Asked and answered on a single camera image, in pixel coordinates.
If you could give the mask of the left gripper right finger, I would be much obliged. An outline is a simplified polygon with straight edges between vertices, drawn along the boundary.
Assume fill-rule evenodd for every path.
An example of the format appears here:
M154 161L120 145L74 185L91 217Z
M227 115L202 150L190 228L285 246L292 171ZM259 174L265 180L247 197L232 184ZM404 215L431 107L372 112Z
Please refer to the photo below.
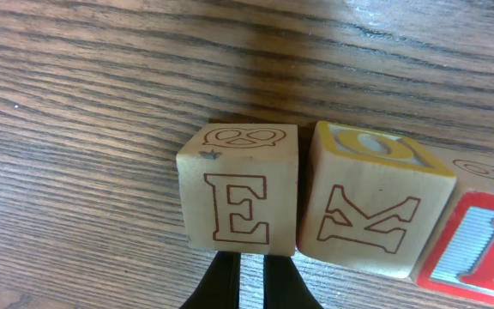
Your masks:
M264 257L263 289L264 309L322 309L290 257Z

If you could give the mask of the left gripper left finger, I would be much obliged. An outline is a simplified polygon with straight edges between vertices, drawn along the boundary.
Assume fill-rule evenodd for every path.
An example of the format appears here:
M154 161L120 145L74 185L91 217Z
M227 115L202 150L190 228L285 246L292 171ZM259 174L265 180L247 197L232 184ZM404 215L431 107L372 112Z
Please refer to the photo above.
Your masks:
M241 254L218 251L180 309L238 309Z

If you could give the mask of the white blue picture block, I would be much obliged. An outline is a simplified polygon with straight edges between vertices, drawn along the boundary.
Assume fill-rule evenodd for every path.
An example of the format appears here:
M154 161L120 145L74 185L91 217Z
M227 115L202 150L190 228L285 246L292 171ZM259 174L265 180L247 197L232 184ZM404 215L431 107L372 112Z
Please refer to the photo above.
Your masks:
M207 124L176 162L190 247L294 254L297 125Z

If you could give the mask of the white green picture block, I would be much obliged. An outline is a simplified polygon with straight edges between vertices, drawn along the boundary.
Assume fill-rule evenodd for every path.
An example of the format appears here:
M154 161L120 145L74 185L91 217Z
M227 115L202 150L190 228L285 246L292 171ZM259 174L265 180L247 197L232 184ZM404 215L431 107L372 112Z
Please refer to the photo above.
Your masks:
M456 176L413 139L320 121L298 249L323 262L406 278Z

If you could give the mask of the red I block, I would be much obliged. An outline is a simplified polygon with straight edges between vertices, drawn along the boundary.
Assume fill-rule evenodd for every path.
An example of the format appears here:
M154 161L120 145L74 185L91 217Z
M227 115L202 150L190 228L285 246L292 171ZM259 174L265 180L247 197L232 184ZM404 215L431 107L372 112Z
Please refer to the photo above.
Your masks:
M411 278L422 288L494 305L494 158L430 151L457 181Z

